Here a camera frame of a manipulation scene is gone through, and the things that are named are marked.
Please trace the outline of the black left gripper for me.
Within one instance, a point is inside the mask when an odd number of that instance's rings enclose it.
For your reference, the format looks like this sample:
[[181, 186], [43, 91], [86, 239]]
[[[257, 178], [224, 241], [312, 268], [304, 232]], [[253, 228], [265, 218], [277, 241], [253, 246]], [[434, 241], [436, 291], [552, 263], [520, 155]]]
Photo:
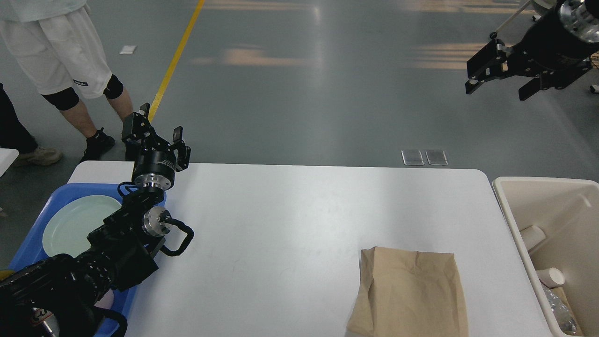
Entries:
[[189, 167], [191, 148], [183, 140], [182, 126], [174, 128], [170, 147], [161, 148], [162, 139], [148, 120], [150, 107], [150, 103], [145, 103], [125, 118], [121, 140], [137, 149], [133, 185], [169, 190], [174, 186], [175, 172]]

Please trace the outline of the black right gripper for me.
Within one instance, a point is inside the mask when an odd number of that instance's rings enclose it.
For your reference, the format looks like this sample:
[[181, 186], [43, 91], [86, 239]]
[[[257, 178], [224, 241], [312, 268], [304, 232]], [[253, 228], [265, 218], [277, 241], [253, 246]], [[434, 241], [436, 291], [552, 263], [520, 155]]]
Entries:
[[518, 44], [496, 37], [467, 61], [466, 94], [516, 75], [531, 78], [518, 90], [522, 102], [541, 90], [565, 89], [592, 68], [598, 30], [596, 0], [559, 0]]

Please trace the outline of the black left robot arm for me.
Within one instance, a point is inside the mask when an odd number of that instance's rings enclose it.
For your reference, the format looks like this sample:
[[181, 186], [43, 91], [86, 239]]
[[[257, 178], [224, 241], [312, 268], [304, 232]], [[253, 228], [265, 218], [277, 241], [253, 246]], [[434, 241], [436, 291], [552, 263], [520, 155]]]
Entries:
[[24, 267], [1, 281], [1, 332], [7, 337], [92, 337], [105, 319], [117, 323], [114, 337], [125, 335], [124, 314], [99, 308], [109, 290], [124, 292], [158, 270], [158, 252], [179, 256], [193, 229], [159, 204], [174, 186], [175, 174], [189, 166], [191, 149], [183, 128], [173, 140], [156, 134], [150, 104], [130, 114], [122, 141], [135, 149], [131, 180], [122, 182], [121, 207], [87, 236], [90, 248], [79, 256], [57, 254]]

